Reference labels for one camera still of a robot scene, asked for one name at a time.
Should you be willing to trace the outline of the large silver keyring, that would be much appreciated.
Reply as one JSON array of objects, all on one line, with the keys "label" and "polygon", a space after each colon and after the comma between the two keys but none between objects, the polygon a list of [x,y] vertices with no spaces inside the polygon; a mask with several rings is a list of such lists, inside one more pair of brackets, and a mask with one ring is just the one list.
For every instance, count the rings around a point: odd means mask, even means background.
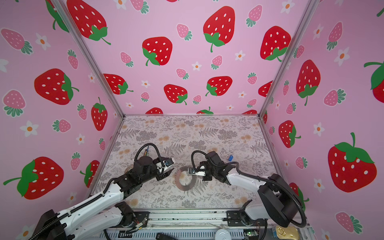
[{"label": "large silver keyring", "polygon": [[176,187],[183,192],[191,190],[197,182],[197,177],[190,175],[188,169],[188,166],[179,168],[174,177]]}]

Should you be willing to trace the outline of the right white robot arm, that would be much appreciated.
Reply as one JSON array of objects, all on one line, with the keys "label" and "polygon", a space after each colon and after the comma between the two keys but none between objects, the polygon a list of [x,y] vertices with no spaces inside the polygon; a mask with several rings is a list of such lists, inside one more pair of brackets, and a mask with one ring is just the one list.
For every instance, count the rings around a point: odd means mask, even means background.
[{"label": "right white robot arm", "polygon": [[293,224],[299,228],[307,225],[307,218],[299,196],[278,174],[260,177],[240,170],[238,162],[225,163],[215,151],[205,153],[195,150],[191,153],[192,169],[189,174],[201,176],[204,181],[213,178],[221,183],[244,188],[259,194],[262,205],[246,204],[244,212],[251,220],[262,214],[282,227]]}]

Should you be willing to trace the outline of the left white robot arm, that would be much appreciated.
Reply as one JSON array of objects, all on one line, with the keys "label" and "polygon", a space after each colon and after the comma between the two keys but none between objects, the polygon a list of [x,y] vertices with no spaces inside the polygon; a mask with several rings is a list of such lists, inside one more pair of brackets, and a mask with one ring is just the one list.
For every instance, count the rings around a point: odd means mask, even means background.
[{"label": "left white robot arm", "polygon": [[53,210],[44,213],[31,239],[83,240],[110,227],[130,225],[135,221],[135,214],[124,200],[144,183],[168,177],[174,163],[174,158],[141,157],[132,169],[110,179],[96,195],[58,213]]}]

